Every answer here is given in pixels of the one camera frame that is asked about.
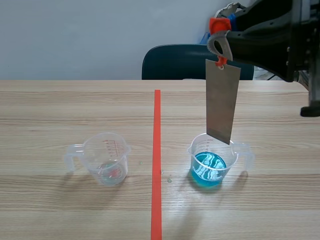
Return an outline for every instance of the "red tape line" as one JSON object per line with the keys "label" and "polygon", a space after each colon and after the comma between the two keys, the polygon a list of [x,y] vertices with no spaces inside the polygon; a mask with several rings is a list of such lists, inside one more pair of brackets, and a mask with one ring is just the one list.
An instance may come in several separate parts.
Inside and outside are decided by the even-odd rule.
{"label": "red tape line", "polygon": [[151,240],[162,240],[161,204],[161,91],[154,90]]}

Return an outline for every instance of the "white wall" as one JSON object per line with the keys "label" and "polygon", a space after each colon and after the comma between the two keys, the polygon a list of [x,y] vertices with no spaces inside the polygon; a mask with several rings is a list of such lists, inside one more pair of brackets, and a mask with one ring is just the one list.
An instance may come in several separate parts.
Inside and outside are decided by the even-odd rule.
{"label": "white wall", "polygon": [[230,2],[1,0],[0,80],[140,79],[149,49],[198,43]]}

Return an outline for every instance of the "dark chair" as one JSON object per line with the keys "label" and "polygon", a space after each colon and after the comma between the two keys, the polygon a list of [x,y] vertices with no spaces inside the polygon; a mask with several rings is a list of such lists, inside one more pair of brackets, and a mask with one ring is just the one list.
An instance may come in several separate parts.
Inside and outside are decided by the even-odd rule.
{"label": "dark chair", "polygon": [[[142,64],[143,80],[206,79],[206,59],[218,61],[206,45],[178,44],[152,48]],[[241,68],[240,80],[252,80],[254,66],[228,61],[229,65]]]}

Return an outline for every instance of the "empty measuring cup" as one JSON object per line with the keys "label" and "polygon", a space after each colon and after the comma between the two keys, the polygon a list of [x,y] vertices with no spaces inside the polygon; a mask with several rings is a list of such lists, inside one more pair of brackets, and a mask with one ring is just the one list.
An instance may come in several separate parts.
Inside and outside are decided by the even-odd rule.
{"label": "empty measuring cup", "polygon": [[188,148],[191,155],[190,172],[201,186],[215,186],[222,182],[239,158],[244,158],[244,168],[253,166],[255,154],[249,144],[221,142],[206,133],[198,135]]}
{"label": "empty measuring cup", "polygon": [[64,163],[70,172],[74,172],[74,157],[77,157],[99,184],[113,186],[121,183],[128,173],[127,155],[130,151],[131,147],[122,136],[104,132],[84,144],[70,145]]}

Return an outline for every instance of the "rectangular metal sheet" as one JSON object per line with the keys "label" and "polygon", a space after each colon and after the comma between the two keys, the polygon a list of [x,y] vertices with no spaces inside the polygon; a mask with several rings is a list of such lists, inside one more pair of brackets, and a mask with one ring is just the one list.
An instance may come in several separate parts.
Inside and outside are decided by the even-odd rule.
{"label": "rectangular metal sheet", "polygon": [[241,68],[205,60],[206,133],[230,144]]}

